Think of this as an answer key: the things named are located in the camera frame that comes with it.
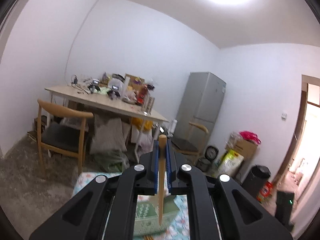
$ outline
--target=chair backrest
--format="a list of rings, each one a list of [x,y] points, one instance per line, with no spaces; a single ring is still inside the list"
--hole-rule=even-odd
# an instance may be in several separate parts
[[[93,113],[77,111],[65,106],[60,106],[57,104],[53,104],[50,102],[43,101],[38,99],[39,107],[46,110],[48,113],[56,116],[56,117],[79,117],[79,118],[93,118]]]
[[[87,118],[93,118],[93,113],[77,111],[65,106],[60,106],[57,104],[53,104],[50,102],[43,101],[38,99],[39,111],[38,111],[38,124],[37,124],[37,138],[38,143],[41,143],[41,110],[42,108],[46,110],[48,113],[53,114],[56,117],[78,117],[81,118],[81,128],[79,135],[79,154],[82,154],[83,145],[84,145],[84,129]]]
[[[203,131],[203,132],[205,133],[202,141],[201,141],[201,142],[199,143],[199,145],[197,146],[198,150],[199,150],[199,151],[202,151],[202,148],[204,147],[204,143],[205,143],[205,140],[206,140],[206,137],[207,137],[209,131],[208,131],[208,129],[207,129],[204,125],[202,125],[202,124],[198,124],[198,123],[194,123],[194,122],[189,122],[189,125],[190,125],[190,127],[189,127],[189,129],[188,129],[188,131],[187,131],[186,139],[189,138],[189,135],[190,135],[190,132],[191,132],[191,130],[192,130],[192,127],[196,127],[196,128],[200,129],[201,131]]]
[[[189,124],[199,128],[202,131],[204,131],[206,135],[209,133],[208,129],[202,124],[198,124],[198,123],[195,123],[195,122],[189,122]]]

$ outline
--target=table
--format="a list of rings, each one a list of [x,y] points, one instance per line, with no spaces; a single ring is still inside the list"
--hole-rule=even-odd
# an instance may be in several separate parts
[[[131,105],[128,103],[125,103],[119,99],[111,100],[106,95],[100,95],[100,94],[87,94],[79,89],[76,89],[72,86],[67,85],[60,85],[50,88],[45,88],[45,90],[50,92],[50,98],[51,102],[53,100],[53,96],[62,97],[68,100],[75,101],[77,103],[81,103],[88,106],[93,106],[96,108],[104,109],[110,112],[114,112],[117,114],[123,114],[130,117],[137,117],[140,119],[143,119],[143,124],[141,126],[141,129],[139,131],[138,139],[136,146],[134,148],[134,153],[137,159],[137,162],[139,162],[139,157],[137,154],[138,150],[138,144],[141,139],[142,130],[144,128],[144,124],[146,121],[153,121],[158,122],[158,127],[156,129],[155,135],[153,136],[153,139],[158,139],[159,132],[160,132],[160,126],[163,122],[168,122],[166,118],[164,118],[161,114],[159,114],[157,111],[152,110],[151,114],[148,114],[146,112],[141,111],[141,107],[137,105]],[[50,114],[47,114],[47,126],[50,124]]]

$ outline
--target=orange bag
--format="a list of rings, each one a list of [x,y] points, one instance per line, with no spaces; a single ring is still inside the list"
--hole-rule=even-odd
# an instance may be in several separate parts
[[[131,118],[131,124],[137,127],[138,130],[141,129],[142,123],[143,123],[143,120],[140,118],[136,118],[136,117]],[[149,131],[152,128],[152,125],[153,125],[152,121],[146,121],[144,124],[143,131],[145,132]]]

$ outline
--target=ceiling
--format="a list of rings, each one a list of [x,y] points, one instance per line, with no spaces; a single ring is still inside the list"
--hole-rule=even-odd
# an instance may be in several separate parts
[[[259,43],[320,47],[320,25],[304,0],[250,0],[218,5],[210,0],[129,0],[163,12],[219,48]]]

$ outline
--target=refrigerator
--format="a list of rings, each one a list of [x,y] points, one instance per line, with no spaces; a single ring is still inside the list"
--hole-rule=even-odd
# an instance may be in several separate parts
[[[187,137],[189,122],[204,125],[209,134],[207,145],[226,91],[226,83],[210,72],[191,72],[177,114],[175,137],[187,139],[199,148],[204,132],[193,127]]]

